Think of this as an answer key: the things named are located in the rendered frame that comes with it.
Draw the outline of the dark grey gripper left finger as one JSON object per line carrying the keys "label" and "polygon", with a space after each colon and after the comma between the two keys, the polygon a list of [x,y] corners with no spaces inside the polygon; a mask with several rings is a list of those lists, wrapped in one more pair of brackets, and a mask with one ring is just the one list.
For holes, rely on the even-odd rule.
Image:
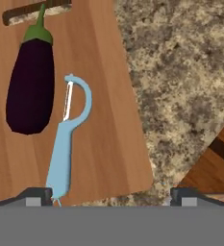
{"label": "dark grey gripper left finger", "polygon": [[15,197],[0,201],[0,206],[47,207],[52,206],[50,187],[28,187]]}

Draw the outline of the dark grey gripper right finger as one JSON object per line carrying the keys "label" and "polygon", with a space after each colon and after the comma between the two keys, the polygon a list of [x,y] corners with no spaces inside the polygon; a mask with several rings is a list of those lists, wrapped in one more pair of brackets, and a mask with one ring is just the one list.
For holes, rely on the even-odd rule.
{"label": "dark grey gripper right finger", "polygon": [[224,207],[224,202],[209,198],[192,187],[173,187],[170,197],[171,207]]}

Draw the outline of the purple eggplant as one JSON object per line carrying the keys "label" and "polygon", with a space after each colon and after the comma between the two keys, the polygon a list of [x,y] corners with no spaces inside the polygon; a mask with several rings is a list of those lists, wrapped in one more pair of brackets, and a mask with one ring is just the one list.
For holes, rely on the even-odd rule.
{"label": "purple eggplant", "polygon": [[45,5],[30,25],[12,70],[6,121],[13,132],[41,133],[50,121],[55,93],[53,37],[44,27]]}

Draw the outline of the wooden cutting board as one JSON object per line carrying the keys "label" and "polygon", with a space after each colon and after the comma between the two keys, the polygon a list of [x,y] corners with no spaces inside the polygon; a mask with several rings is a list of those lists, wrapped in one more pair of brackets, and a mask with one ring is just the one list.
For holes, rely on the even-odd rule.
{"label": "wooden cutting board", "polygon": [[113,0],[72,0],[70,12],[48,16],[54,37],[55,99],[50,122],[38,135],[9,128],[6,99],[26,24],[7,27],[4,11],[35,0],[0,0],[0,200],[46,183],[56,130],[62,121],[65,75],[83,78],[92,109],[72,135],[72,169],[65,206],[148,189],[152,169],[137,112]]}

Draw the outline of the light blue peeler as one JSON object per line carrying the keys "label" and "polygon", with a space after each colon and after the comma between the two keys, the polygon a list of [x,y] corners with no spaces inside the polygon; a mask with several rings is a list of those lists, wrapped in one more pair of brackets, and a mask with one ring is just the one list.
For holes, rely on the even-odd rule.
{"label": "light blue peeler", "polygon": [[[67,84],[62,122],[58,124],[52,157],[46,178],[46,186],[52,189],[52,203],[62,205],[61,198],[65,196],[71,184],[71,154],[72,134],[88,118],[92,107],[92,93],[88,84],[73,74],[66,75]],[[70,108],[73,86],[79,86],[85,93],[85,106],[81,114],[70,119]]]}

